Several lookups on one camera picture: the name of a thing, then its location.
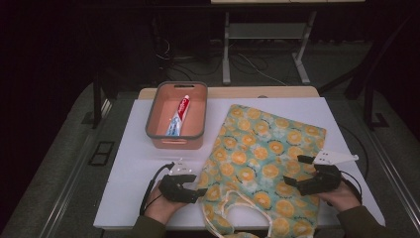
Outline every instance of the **white tabletop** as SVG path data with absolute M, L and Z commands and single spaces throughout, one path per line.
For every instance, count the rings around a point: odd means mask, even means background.
M 163 165 L 182 158 L 199 176 L 211 153 L 219 129 L 232 104 L 242 104 L 288 119 L 327 129 L 324 149 L 350 154 L 346 142 L 324 98 L 233 98 L 208 99 L 204 144 L 199 150 L 156 149 L 146 135 L 145 126 L 151 100 L 136 100 L 124 132 L 118 154 L 96 214 L 94 226 L 103 229 L 130 229 L 138 216 L 143 196 L 150 180 Z M 384 218 L 355 162 L 338 165 L 341 171 L 354 176 L 362 186 L 364 205 L 375 219 Z M 159 179 L 167 172 L 163 171 Z M 187 188 L 194 188 L 191 183 Z M 199 202 L 178 210 L 167 224 L 171 230 L 203 230 L 204 217 Z M 319 227 L 339 225 L 334 208 L 321 202 Z M 265 229 L 268 223 L 256 211 L 244 207 L 231 210 L 228 219 L 237 229 Z

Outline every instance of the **green sleeve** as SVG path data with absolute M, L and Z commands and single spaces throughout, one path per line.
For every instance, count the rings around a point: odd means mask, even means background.
M 347 238 L 395 238 L 389 229 L 381 226 L 365 206 L 358 206 L 337 215 Z
M 126 238 L 163 238 L 165 226 L 146 216 L 139 216 L 136 224 Z

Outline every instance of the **toothpaste tube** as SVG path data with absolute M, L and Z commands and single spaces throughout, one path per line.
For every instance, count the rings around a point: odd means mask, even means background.
M 185 95 L 179 103 L 178 109 L 170 121 L 169 127 L 166 131 L 166 136 L 179 136 L 181 133 L 182 123 L 185 119 L 186 112 L 189 107 L 189 96 Z

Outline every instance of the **person's arm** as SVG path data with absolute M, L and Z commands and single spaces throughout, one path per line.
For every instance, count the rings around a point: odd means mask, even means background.
M 332 204 L 338 211 L 337 217 L 347 238 L 395 238 L 386 227 L 381 226 L 362 206 L 352 190 L 343 182 L 333 191 L 318 194 L 319 197 Z
M 186 203 L 173 202 L 161 195 L 157 183 L 148 198 L 145 215 L 138 217 L 136 224 L 127 238 L 163 238 L 166 223 L 170 217 Z

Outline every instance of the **yellow flower pattern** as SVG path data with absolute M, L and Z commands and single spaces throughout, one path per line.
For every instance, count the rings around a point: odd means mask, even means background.
M 316 155 L 325 135 L 323 128 L 232 105 L 198 182 L 208 188 L 202 197 L 207 229 L 229 238 L 255 237 L 235 233 L 227 219 L 229 208 L 242 204 L 270 217 L 272 238 L 313 235 L 319 198 L 301 196 L 283 176 L 310 178 L 313 166 L 298 163 L 297 156 Z

